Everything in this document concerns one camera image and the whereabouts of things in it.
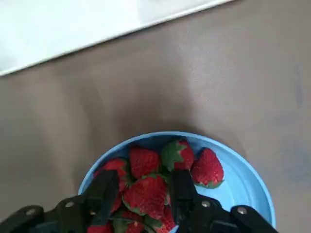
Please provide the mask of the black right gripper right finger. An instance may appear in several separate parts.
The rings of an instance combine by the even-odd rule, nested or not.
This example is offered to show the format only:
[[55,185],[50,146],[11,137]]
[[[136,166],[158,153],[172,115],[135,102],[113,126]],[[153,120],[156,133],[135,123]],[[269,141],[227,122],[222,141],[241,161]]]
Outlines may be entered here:
[[187,170],[171,172],[169,194],[178,233],[277,232],[250,206],[233,206],[228,212],[218,200],[198,194]]

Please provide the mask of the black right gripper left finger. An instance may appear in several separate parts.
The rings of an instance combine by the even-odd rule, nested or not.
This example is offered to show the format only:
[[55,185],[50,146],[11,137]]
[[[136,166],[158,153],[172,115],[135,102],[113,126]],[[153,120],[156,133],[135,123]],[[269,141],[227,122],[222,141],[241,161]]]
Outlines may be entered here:
[[119,194],[115,170],[97,175],[80,195],[63,199],[53,209],[28,205],[0,223],[2,233],[85,233],[92,225],[104,225]]

